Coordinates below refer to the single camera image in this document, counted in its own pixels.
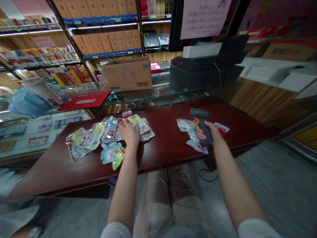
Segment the black monitor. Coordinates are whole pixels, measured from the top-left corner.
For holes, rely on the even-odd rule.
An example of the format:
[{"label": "black monitor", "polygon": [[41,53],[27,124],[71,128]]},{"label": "black monitor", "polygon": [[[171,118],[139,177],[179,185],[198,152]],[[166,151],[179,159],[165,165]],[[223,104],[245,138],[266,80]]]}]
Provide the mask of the black monitor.
[{"label": "black monitor", "polygon": [[[226,30],[226,36],[236,35],[240,23],[243,19],[244,13],[246,12],[251,0],[246,0],[241,2],[241,0],[232,0],[231,9],[229,9],[227,20],[230,21]],[[171,18],[171,32],[169,35],[169,45],[168,50],[170,52],[183,51],[184,46],[193,46],[199,41],[210,42],[212,41],[212,36],[184,39],[181,40],[181,29],[183,22],[183,11],[184,11],[184,0],[174,0],[173,1],[173,11]]]}]

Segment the wooden table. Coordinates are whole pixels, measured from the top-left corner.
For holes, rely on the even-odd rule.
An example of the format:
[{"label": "wooden table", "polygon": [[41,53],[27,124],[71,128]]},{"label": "wooden table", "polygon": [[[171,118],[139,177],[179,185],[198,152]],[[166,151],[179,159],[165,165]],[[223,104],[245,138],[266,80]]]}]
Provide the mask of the wooden table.
[{"label": "wooden table", "polygon": [[[139,111],[137,114],[148,120],[149,126],[155,133],[154,138],[139,144],[137,154],[139,174],[209,158],[209,155],[197,152],[186,145],[186,141],[190,138],[177,126],[176,119],[191,119],[192,107],[210,111],[212,122],[218,122],[230,128],[225,135],[225,140],[234,157],[263,140],[278,136],[275,131],[265,127],[248,114],[216,98]],[[53,196],[103,184],[107,178],[118,175],[120,167],[113,171],[112,164],[101,163],[101,146],[73,163],[65,144],[65,138],[69,134],[80,127],[88,130],[94,123],[101,120],[102,118],[70,123],[24,176],[8,199],[28,195]],[[206,161],[209,169],[216,169],[214,160]]]}]

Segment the computer mouse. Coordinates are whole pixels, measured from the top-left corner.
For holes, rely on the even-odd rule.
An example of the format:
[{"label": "computer mouse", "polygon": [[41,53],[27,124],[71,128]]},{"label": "computer mouse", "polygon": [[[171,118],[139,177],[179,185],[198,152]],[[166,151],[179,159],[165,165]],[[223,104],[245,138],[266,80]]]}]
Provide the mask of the computer mouse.
[{"label": "computer mouse", "polygon": [[124,99],[124,95],[122,94],[110,94],[110,96],[108,97],[108,101],[109,102],[116,102],[116,101],[121,101]]}]

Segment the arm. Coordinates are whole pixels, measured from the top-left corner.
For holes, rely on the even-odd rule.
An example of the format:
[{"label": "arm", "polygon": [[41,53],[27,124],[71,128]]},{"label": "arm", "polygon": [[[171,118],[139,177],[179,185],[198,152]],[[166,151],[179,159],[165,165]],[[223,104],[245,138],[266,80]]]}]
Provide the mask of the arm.
[{"label": "arm", "polygon": [[125,156],[120,169],[118,182],[111,201],[107,225],[112,222],[120,222],[133,233],[134,208],[136,197],[136,180],[138,176],[138,164],[136,152],[138,149],[140,134],[139,126],[134,130],[131,125],[124,123],[118,125],[119,134],[126,142]]},{"label": "arm", "polygon": [[[213,148],[220,186],[235,230],[238,232],[239,224],[249,218],[258,218],[268,222],[259,201],[235,162],[227,143],[213,123],[205,121],[205,124],[209,126],[214,139]],[[206,138],[199,127],[197,127],[197,136],[200,139]]]}]

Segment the gray floor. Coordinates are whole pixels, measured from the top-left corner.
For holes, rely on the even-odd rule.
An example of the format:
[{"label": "gray floor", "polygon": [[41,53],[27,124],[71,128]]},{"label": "gray floor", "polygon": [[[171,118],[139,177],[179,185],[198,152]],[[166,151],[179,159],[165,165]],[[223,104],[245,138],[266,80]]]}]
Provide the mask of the gray floor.
[{"label": "gray floor", "polygon": [[[317,237],[317,167],[288,148],[267,141],[237,158],[271,225],[282,237]],[[202,161],[184,165],[206,205],[219,237],[237,237],[221,193],[219,180],[203,181],[198,172]],[[215,177],[217,171],[209,178]],[[139,175],[137,204],[146,175]],[[41,238],[100,237],[114,189],[109,199],[42,199],[39,218]]]}]

